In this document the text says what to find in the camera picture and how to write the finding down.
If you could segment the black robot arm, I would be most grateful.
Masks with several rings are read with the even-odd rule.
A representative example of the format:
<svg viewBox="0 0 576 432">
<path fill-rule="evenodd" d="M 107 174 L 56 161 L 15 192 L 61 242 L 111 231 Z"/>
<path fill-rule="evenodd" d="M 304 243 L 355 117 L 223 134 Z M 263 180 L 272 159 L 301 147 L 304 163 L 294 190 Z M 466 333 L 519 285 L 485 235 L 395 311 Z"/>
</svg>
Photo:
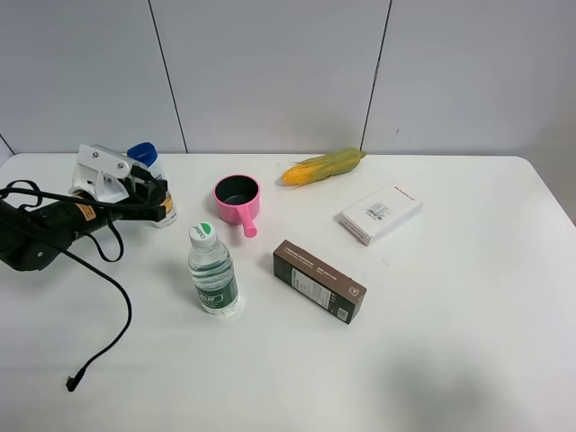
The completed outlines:
<svg viewBox="0 0 576 432">
<path fill-rule="evenodd" d="M 1 261 L 16 271 L 42 270 L 75 241 L 92 239 L 104 227 L 121 240 L 115 221 L 161 221 L 167 215 L 167 181 L 141 167 L 119 181 L 127 196 L 114 202 L 84 190 L 64 195 L 42 191 L 31 180 L 23 187 L 17 183 L 1 189 Z"/>
</svg>

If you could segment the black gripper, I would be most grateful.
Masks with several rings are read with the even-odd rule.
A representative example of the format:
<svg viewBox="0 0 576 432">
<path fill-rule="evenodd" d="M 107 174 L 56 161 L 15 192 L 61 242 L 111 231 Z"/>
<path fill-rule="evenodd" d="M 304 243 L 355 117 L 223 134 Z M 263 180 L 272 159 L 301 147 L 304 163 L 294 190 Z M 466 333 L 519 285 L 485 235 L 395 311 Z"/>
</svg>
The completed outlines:
<svg viewBox="0 0 576 432">
<path fill-rule="evenodd" d="M 155 178 L 145 167 L 132 166 L 130 180 L 133 192 L 116 204 L 140 207 L 143 204 L 162 203 L 167 197 L 167 181 Z M 57 201 L 29 211 L 28 215 L 29 221 L 38 228 L 39 236 L 61 246 L 70 246 L 77 239 L 109 226 L 110 222 L 162 221 L 165 207 L 126 210 Z"/>
</svg>

